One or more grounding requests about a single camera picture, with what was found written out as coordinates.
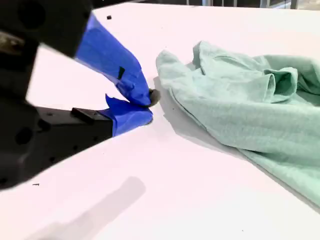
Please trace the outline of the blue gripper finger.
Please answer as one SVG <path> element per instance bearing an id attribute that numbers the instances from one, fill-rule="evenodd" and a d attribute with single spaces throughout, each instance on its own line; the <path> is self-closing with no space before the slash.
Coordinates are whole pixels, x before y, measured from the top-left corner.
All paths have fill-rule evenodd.
<path id="1" fill-rule="evenodd" d="M 18 0 L 16 10 L 27 36 L 104 75 L 130 103 L 159 101 L 138 59 L 98 21 L 90 0 Z"/>
<path id="2" fill-rule="evenodd" d="M 107 109 L 72 110 L 39 107 L 33 148 L 24 161 L 29 180 L 58 162 L 153 120 L 153 113 L 125 100 L 106 96 Z"/>

